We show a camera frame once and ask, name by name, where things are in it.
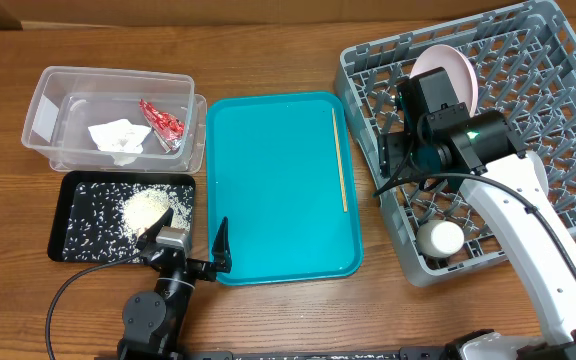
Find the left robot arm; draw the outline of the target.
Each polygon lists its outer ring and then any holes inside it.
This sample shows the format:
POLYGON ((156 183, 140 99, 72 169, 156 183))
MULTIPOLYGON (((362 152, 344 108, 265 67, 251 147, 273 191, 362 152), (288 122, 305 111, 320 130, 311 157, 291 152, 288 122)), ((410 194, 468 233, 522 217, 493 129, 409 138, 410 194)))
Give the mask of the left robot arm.
POLYGON ((139 292, 124 305, 119 359, 181 359, 177 341, 195 283, 214 282, 219 273, 231 271, 227 218, 213 242, 213 259, 204 261, 191 257, 191 235, 172 226, 173 215, 167 210, 137 238, 138 257, 158 278, 152 291, 139 292))

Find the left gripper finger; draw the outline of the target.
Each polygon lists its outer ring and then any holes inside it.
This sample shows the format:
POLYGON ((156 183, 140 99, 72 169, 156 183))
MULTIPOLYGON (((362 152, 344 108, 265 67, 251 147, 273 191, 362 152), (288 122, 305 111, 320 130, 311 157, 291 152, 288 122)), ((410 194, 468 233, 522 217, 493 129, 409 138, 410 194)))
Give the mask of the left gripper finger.
POLYGON ((148 227, 137 239, 136 248, 144 250, 147 245, 156 242, 156 238, 164 227, 169 227, 172 223, 174 211, 168 208, 164 214, 150 227, 148 227))
POLYGON ((228 218, 221 221, 215 236, 211 255, 213 257, 214 271, 218 273, 229 273, 232 268, 232 256, 228 240, 228 218))

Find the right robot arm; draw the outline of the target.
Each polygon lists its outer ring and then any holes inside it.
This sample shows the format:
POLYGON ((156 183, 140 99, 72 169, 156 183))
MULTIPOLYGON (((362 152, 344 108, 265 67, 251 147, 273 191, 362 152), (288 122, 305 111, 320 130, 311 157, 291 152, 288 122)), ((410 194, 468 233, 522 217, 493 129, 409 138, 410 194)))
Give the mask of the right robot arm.
POLYGON ((474 331, 443 359, 576 359, 576 242, 551 205, 534 161, 503 113, 471 114, 446 66, 416 67, 397 86, 407 149, 380 193, 449 181, 492 231, 529 295, 539 338, 474 331))

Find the white cup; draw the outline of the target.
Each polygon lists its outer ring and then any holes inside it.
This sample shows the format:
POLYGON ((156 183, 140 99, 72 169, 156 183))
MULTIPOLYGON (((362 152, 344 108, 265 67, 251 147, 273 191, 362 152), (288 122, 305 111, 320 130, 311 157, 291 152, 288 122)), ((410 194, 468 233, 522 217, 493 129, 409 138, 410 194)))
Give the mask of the white cup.
POLYGON ((448 258, 461 250, 465 235, 459 225, 445 220, 429 220, 416 234, 419 251, 432 258, 448 258))

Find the wooden chopstick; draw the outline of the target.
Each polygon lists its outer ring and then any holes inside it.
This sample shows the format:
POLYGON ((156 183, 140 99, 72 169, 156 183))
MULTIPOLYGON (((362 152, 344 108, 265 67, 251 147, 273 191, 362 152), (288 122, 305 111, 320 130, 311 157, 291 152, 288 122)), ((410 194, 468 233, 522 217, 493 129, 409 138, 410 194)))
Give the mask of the wooden chopstick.
POLYGON ((336 158, 337 158, 337 167, 338 167, 338 176, 339 176, 339 183, 340 183, 340 191, 341 191, 341 198, 342 198, 342 206, 344 213, 348 212, 348 203, 347 203, 347 194, 346 194, 346 187, 345 187, 345 178, 343 172, 343 161, 341 157, 341 148, 340 148, 340 141, 339 141, 339 133, 338 133, 338 125, 337 125, 337 118, 335 109, 331 109, 331 117, 332 117, 332 125, 333 125, 333 135, 335 141, 335 151, 336 151, 336 158))

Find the grey bowl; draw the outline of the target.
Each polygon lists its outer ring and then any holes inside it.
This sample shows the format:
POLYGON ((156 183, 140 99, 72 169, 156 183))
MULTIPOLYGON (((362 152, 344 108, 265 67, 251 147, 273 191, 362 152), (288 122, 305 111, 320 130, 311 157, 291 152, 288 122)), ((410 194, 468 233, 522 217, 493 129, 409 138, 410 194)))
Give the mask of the grey bowl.
POLYGON ((544 192, 545 195, 548 195, 549 183, 548 183, 547 173, 545 170, 545 166, 542 162, 542 159, 540 158, 540 156, 535 151, 532 151, 532 150, 527 150, 526 156, 530 159, 530 161, 533 164, 534 171, 536 173, 537 180, 541 186, 542 191, 544 192))

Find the white round plate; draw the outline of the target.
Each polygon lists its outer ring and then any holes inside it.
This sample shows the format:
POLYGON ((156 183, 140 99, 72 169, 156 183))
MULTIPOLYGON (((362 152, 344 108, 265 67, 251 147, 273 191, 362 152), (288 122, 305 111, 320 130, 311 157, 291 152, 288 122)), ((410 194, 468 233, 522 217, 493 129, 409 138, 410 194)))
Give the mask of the white round plate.
POLYGON ((417 58, 410 77, 436 68, 443 68, 447 72, 458 100, 464 102, 469 115, 474 116, 479 99, 478 80, 470 61, 454 47, 433 45, 417 58))

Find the white napkin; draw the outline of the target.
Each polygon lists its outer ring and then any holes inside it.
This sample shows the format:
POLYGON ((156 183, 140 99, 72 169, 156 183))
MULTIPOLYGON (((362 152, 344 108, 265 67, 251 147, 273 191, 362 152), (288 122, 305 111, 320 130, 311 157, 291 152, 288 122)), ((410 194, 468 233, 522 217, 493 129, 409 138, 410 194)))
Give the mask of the white napkin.
POLYGON ((151 128, 132 124, 128 119, 90 126, 88 131, 99 151, 113 152, 114 164, 125 166, 136 161, 143 152, 142 143, 151 128))

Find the red snack wrapper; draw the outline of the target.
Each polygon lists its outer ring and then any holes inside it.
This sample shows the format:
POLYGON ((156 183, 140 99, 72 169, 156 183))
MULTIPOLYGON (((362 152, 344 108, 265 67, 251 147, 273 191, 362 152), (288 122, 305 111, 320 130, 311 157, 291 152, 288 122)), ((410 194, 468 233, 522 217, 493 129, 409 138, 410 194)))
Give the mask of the red snack wrapper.
POLYGON ((159 111, 144 99, 140 100, 139 108, 162 147, 167 152, 178 150, 185 133, 185 123, 170 113, 159 111))

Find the rice leftovers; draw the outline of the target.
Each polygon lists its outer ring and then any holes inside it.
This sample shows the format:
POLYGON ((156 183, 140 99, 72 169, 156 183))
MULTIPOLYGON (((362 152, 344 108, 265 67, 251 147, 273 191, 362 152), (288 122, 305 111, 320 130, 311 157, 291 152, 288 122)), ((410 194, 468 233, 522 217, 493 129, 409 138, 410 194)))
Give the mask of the rice leftovers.
POLYGON ((171 226, 191 228, 194 188, 190 185, 81 182, 69 206, 66 262, 108 263, 138 252, 138 237, 168 208, 171 226))

